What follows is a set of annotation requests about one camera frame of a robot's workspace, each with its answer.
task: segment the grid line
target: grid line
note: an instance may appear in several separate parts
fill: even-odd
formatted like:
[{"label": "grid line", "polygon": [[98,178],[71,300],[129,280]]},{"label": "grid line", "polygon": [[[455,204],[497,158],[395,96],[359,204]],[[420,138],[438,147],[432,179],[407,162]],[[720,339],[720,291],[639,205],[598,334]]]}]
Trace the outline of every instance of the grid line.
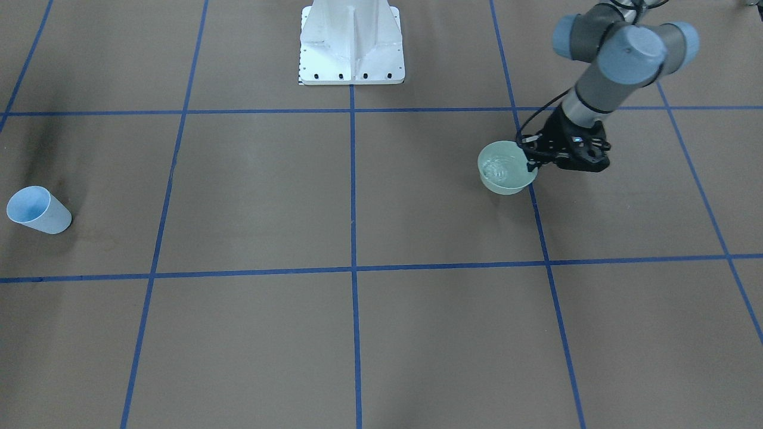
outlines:
[{"label": "grid line", "polygon": [[350,272],[353,278],[353,343],[355,347],[355,425],[363,427],[362,378],[360,362],[360,309],[358,301],[358,234],[357,234],[357,186],[356,186],[356,123],[355,86],[349,86],[349,212],[350,212]]},{"label": "grid line", "polygon": [[167,212],[169,210],[169,200],[172,195],[172,179],[175,174],[175,167],[178,163],[178,153],[180,151],[180,144],[183,138],[183,130],[185,128],[185,119],[188,116],[188,105],[191,102],[191,90],[193,89],[193,79],[196,73],[196,63],[198,62],[198,52],[201,49],[201,39],[204,36],[204,23],[207,19],[207,9],[209,6],[209,0],[204,0],[204,4],[201,10],[201,19],[198,25],[198,34],[196,36],[196,45],[194,48],[193,60],[191,61],[191,71],[188,73],[188,85],[185,90],[185,100],[183,102],[183,111],[180,117],[180,124],[178,126],[178,136],[175,139],[175,149],[172,153],[172,164],[169,167],[169,177],[167,178],[167,189],[164,196],[164,204],[162,207],[162,217],[159,220],[159,230],[156,233],[156,246],[154,247],[153,260],[151,262],[151,272],[149,273],[148,284],[146,286],[146,297],[143,301],[143,312],[140,316],[140,326],[138,327],[138,335],[135,341],[135,353],[133,355],[133,363],[130,368],[130,378],[127,382],[127,392],[124,396],[124,408],[122,410],[122,419],[120,429],[127,429],[127,421],[130,417],[130,406],[132,404],[133,391],[135,388],[135,379],[137,377],[138,364],[140,363],[140,351],[143,348],[143,336],[146,332],[146,321],[148,319],[148,312],[151,305],[151,295],[153,294],[153,283],[156,278],[156,268],[159,265],[159,254],[162,249],[162,240],[164,236],[164,227],[167,220]]},{"label": "grid line", "polygon": [[[729,255],[733,260],[760,260],[763,253],[740,253]],[[599,258],[582,260],[549,260],[551,266],[579,265],[615,265],[625,263],[669,263],[690,261],[726,260],[726,255],[687,255],[687,256],[644,256],[630,258]],[[485,268],[519,268],[523,266],[545,266],[545,260],[481,262],[481,263],[414,263],[398,265],[358,265],[358,273],[375,271],[411,271],[425,269],[485,269]],[[321,274],[321,273],[351,273],[351,266],[319,266],[307,268],[275,268],[275,269],[238,269],[223,271],[178,271],[153,274],[155,279],[193,279],[205,277],[234,277],[234,276],[283,276],[288,274]],[[39,283],[39,282],[91,282],[102,280],[135,280],[148,279],[150,273],[128,274],[92,274],[79,276],[26,276],[0,277],[0,284],[9,283]]]},{"label": "grid line", "polygon": [[694,163],[691,160],[689,149],[686,146],[683,134],[681,134],[681,129],[678,126],[678,122],[675,120],[675,116],[673,115],[673,109],[668,102],[668,97],[665,95],[665,90],[662,88],[662,85],[659,82],[657,83],[657,89],[659,90],[660,96],[662,97],[662,102],[665,103],[665,107],[667,108],[668,116],[670,117],[671,123],[673,124],[673,129],[675,130],[676,137],[678,137],[678,143],[681,145],[681,150],[684,152],[684,158],[686,158],[686,162],[689,164],[691,175],[694,177],[694,183],[697,185],[697,190],[700,192],[700,196],[702,197],[702,202],[705,205],[707,214],[710,216],[710,221],[713,223],[713,229],[715,229],[718,241],[720,242],[720,246],[723,249],[723,255],[729,264],[729,269],[731,269],[734,281],[736,282],[736,287],[739,289],[739,294],[742,296],[742,300],[745,303],[747,312],[749,313],[750,319],[752,320],[752,325],[755,327],[755,332],[758,334],[758,340],[761,342],[761,344],[763,344],[763,331],[761,330],[761,325],[758,322],[758,318],[755,316],[755,309],[752,307],[752,303],[747,296],[745,286],[742,284],[742,280],[739,278],[739,273],[736,271],[734,259],[731,257],[729,248],[726,245],[726,240],[723,238],[720,226],[718,225],[718,220],[713,213],[713,208],[710,206],[710,200],[708,199],[707,194],[705,193],[705,189],[702,186],[700,175],[697,173],[697,169],[694,168]]},{"label": "grid line", "polygon": [[[351,85],[349,87],[350,107],[349,108],[306,108],[306,109],[195,109],[189,110],[188,105],[190,102],[192,85],[195,75],[195,67],[198,62],[198,54],[201,47],[201,40],[204,31],[204,23],[208,10],[208,0],[204,0],[204,6],[201,13],[201,21],[199,24],[198,36],[196,40],[195,53],[191,64],[191,70],[188,77],[188,86],[185,94],[185,101],[182,110],[134,110],[134,111],[28,111],[28,112],[12,112],[12,107],[15,99],[18,96],[18,91],[21,87],[21,83],[27,72],[27,69],[31,63],[34,52],[37,48],[38,42],[42,35],[43,29],[50,14],[50,10],[53,5],[53,0],[49,0],[37,30],[37,34],[34,38],[34,42],[30,48],[24,65],[21,69],[21,73],[17,79],[11,97],[6,105],[5,111],[0,118],[0,132],[2,132],[5,123],[10,117],[50,117],[50,116],[111,116],[111,115],[180,115],[179,130],[175,142],[175,149],[172,156],[172,164],[170,166],[169,177],[167,182],[166,195],[163,204],[163,211],[159,223],[159,230],[157,231],[157,238],[155,244],[155,250],[152,258],[151,270],[149,273],[133,273],[133,274],[102,274],[102,275],[84,275],[84,276],[30,276],[30,277],[8,277],[0,278],[0,284],[7,283],[26,283],[26,282],[76,282],[76,281],[97,281],[97,280],[128,280],[128,279],[142,279],[148,280],[146,286],[146,295],[143,303],[143,312],[141,315],[140,328],[137,335],[136,349],[134,354],[134,360],[130,371],[130,381],[127,387],[127,394],[125,398],[124,410],[121,420],[121,428],[127,427],[127,419],[129,416],[130,403],[132,393],[134,389],[134,383],[137,376],[138,363],[140,361],[140,350],[143,342],[143,335],[146,327],[146,320],[148,311],[150,308],[151,295],[153,291],[153,283],[155,279],[179,279],[179,278],[195,278],[195,277],[222,277],[222,276],[274,276],[274,275],[289,275],[289,274],[312,274],[312,273],[351,273],[352,274],[352,294],[353,294],[353,332],[354,332],[354,347],[355,347],[355,377],[356,377],[356,426],[357,429],[362,429],[362,389],[361,389],[361,361],[360,361],[360,336],[359,336],[359,303],[358,303],[358,272],[372,272],[372,271],[391,271],[391,270],[414,270],[414,269],[482,269],[482,268],[497,268],[497,267],[523,267],[523,266],[544,266],[546,268],[549,287],[551,288],[552,299],[554,301],[555,313],[557,322],[559,325],[560,336],[562,338],[562,346],[565,352],[565,359],[568,365],[568,371],[571,380],[571,387],[575,396],[575,404],[578,411],[578,418],[580,420],[581,429],[585,429],[585,421],[581,401],[578,393],[578,387],[575,379],[575,372],[571,361],[571,354],[568,346],[568,341],[565,333],[565,326],[562,317],[561,307],[559,304],[559,298],[556,293],[555,280],[552,273],[553,266],[570,266],[570,265],[590,265],[590,264],[618,264],[618,263],[662,263],[662,262],[684,262],[695,260],[726,260],[729,264],[729,268],[732,271],[736,284],[748,309],[752,322],[758,333],[758,337],[763,343],[763,333],[761,332],[758,319],[755,316],[755,312],[752,305],[746,295],[746,291],[742,284],[741,279],[736,271],[734,260],[756,260],[763,259],[763,253],[744,253],[744,254],[731,254],[728,251],[725,240],[721,234],[720,228],[713,215],[712,208],[710,207],[709,200],[705,195],[703,186],[701,185],[699,176],[691,161],[691,157],[681,136],[680,129],[672,113],[673,110],[712,110],[712,111],[728,111],[728,110],[760,110],[763,106],[760,105],[740,105],[740,106],[671,106],[665,96],[665,93],[658,84],[664,106],[627,106],[622,107],[623,110],[658,110],[667,111],[671,118],[671,122],[674,126],[674,130],[678,136],[684,156],[689,164],[691,172],[694,176],[694,180],[703,198],[708,215],[713,222],[716,235],[718,236],[721,247],[723,248],[723,255],[699,255],[699,256],[647,256],[647,257],[634,257],[634,258],[604,258],[604,259],[583,259],[583,260],[551,260],[546,247],[545,235],[543,233],[542,221],[536,199],[536,194],[532,185],[529,186],[530,198],[533,204],[533,210],[536,216],[536,226],[539,233],[539,241],[542,248],[543,260],[534,261],[513,261],[513,262],[494,262],[494,263],[440,263],[440,264],[404,264],[404,265],[375,265],[375,266],[359,266],[357,264],[357,243],[356,243],[356,114],[358,113],[397,113],[397,112],[460,112],[460,111],[511,111],[513,119],[517,128],[519,127],[518,111],[535,111],[536,107],[517,107],[513,89],[510,82],[510,74],[507,66],[507,61],[504,53],[504,47],[501,40],[500,28],[495,12],[494,0],[490,0],[491,13],[494,22],[498,48],[501,53],[501,61],[504,67],[504,76],[506,79],[507,89],[509,92],[511,106],[504,107],[483,107],[483,108],[356,108],[355,106],[355,89]],[[296,268],[296,269],[250,269],[250,270],[234,270],[234,271],[206,271],[206,272],[177,272],[177,273],[158,273],[157,266],[159,261],[159,254],[161,251],[161,245],[163,240],[163,231],[166,223],[166,216],[169,210],[169,200],[172,191],[172,180],[174,170],[177,164],[179,149],[182,142],[183,130],[185,127],[185,119],[187,115],[257,115],[257,114],[291,114],[291,113],[342,113],[349,114],[350,116],[350,175],[351,175],[351,265],[350,266],[336,266],[336,267],[315,267],[315,268]]]},{"label": "grid line", "polygon": [[[501,39],[501,28],[498,24],[498,17],[495,13],[495,3],[493,0],[490,1],[490,9],[491,14],[493,18],[493,25],[495,27],[495,38],[498,43],[498,50],[501,53],[501,65],[504,68],[504,77],[506,79],[506,87],[509,92],[509,101],[511,103],[512,109],[512,115],[514,119],[514,125],[517,127],[517,132],[520,130],[520,119],[519,115],[517,114],[517,104],[514,100],[514,91],[511,86],[511,77],[509,74],[509,66],[506,61],[506,53],[504,51],[504,43]],[[585,415],[583,412],[583,405],[580,400],[580,392],[578,391],[578,380],[575,377],[575,367],[572,364],[572,355],[570,354],[569,350],[569,343],[567,341],[567,330],[565,329],[565,321],[562,317],[562,308],[559,304],[559,297],[556,294],[556,281],[554,280],[554,273],[552,270],[552,266],[549,260],[549,251],[546,247],[546,236],[543,233],[543,223],[541,222],[540,217],[540,210],[538,208],[538,201],[535,195],[535,189],[533,188],[533,184],[531,183],[528,186],[528,189],[530,191],[530,200],[533,203],[533,212],[535,214],[536,219],[536,226],[538,228],[538,238],[540,241],[540,247],[543,252],[543,265],[546,267],[546,276],[549,280],[549,288],[551,289],[551,297],[554,303],[554,311],[556,313],[556,323],[559,326],[559,336],[562,341],[562,349],[564,350],[565,354],[565,362],[567,363],[567,372],[570,379],[570,387],[572,389],[572,396],[575,400],[575,410],[578,413],[578,423],[580,424],[581,429],[586,429],[585,424]]]},{"label": "grid line", "polygon": [[[537,111],[540,106],[487,106],[487,107],[419,107],[419,108],[356,108],[355,113],[415,113],[415,112],[460,112],[460,111]],[[546,108],[552,111],[553,106]],[[738,111],[763,110],[763,105],[739,106],[671,106],[672,110]],[[662,106],[621,106],[618,110],[668,110]],[[262,115],[287,113],[350,113],[349,108],[228,108],[183,110],[104,110],[104,111],[9,111],[3,117],[30,116],[123,116],[123,115]]]},{"label": "grid line", "polygon": [[18,74],[18,79],[16,79],[16,85],[13,87],[11,97],[8,100],[8,104],[5,106],[5,111],[3,112],[2,119],[0,119],[0,133],[2,132],[3,128],[5,128],[5,122],[8,120],[8,113],[10,113],[11,109],[13,108],[13,103],[16,101],[18,90],[21,88],[21,82],[24,81],[24,76],[26,76],[29,64],[32,62],[34,51],[37,49],[37,44],[40,43],[40,38],[43,35],[43,30],[45,29],[45,24],[47,23],[48,16],[50,16],[50,9],[52,7],[53,0],[48,0],[48,4],[45,7],[45,13],[43,14],[43,19],[40,21],[40,27],[37,29],[37,34],[34,35],[34,41],[32,42],[32,46],[29,48],[27,59],[24,61],[24,65],[21,67],[21,72]]}]

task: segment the light green bowl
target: light green bowl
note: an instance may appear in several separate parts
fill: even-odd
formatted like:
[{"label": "light green bowl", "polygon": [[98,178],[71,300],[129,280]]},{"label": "light green bowl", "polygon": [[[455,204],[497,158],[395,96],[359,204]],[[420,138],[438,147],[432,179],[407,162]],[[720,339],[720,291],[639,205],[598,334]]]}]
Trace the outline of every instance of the light green bowl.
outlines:
[{"label": "light green bowl", "polygon": [[513,141],[487,145],[477,157],[477,168],[485,187],[501,195],[516,194],[538,176],[538,169],[527,172],[527,156]]}]

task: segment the blue joint cap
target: blue joint cap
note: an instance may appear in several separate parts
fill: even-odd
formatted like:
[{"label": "blue joint cap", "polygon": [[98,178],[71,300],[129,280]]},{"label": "blue joint cap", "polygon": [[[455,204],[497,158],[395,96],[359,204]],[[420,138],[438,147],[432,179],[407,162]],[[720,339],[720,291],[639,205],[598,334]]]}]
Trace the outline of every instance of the blue joint cap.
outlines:
[{"label": "blue joint cap", "polygon": [[635,85],[653,77],[667,55],[668,48],[660,36],[648,28],[631,25],[604,43],[597,62],[599,70],[612,82]]},{"label": "blue joint cap", "polygon": [[700,52],[700,35],[694,29],[694,26],[688,22],[676,21],[668,22],[668,24],[678,27],[678,30],[681,30],[681,33],[684,34],[684,40],[686,41],[686,56],[684,56],[684,62],[678,67],[680,70],[688,63],[691,63],[694,57],[697,56],[697,53]]},{"label": "blue joint cap", "polygon": [[578,15],[562,17],[559,23],[557,23],[556,28],[554,28],[554,35],[552,36],[554,52],[570,60],[572,60],[570,37],[572,35],[572,25],[575,24],[576,19],[578,19]]}]

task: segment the light blue cup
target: light blue cup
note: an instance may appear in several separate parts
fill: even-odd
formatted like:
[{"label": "light blue cup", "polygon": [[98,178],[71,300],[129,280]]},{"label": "light blue cup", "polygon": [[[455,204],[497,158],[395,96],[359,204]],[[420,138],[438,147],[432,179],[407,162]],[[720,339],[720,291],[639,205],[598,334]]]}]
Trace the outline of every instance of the light blue cup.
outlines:
[{"label": "light blue cup", "polygon": [[527,156],[513,141],[487,145],[477,157],[477,167],[485,187],[501,195],[516,194],[538,176],[538,169],[527,171]]},{"label": "light blue cup", "polygon": [[29,186],[16,192],[5,212],[13,222],[48,234],[58,234],[72,223],[69,210],[42,186]]}]

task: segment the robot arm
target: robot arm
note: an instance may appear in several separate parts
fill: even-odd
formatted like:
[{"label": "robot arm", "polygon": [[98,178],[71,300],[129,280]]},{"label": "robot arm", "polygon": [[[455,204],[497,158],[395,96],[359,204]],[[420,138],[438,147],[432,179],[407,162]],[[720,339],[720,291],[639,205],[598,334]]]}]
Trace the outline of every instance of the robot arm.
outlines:
[{"label": "robot arm", "polygon": [[699,50],[697,32],[685,22],[636,25],[650,7],[663,4],[600,2],[585,15],[561,19],[554,30],[554,51],[591,65],[542,130],[517,137],[528,171],[547,163],[590,172],[610,165],[604,119],[637,89],[686,66]]}]

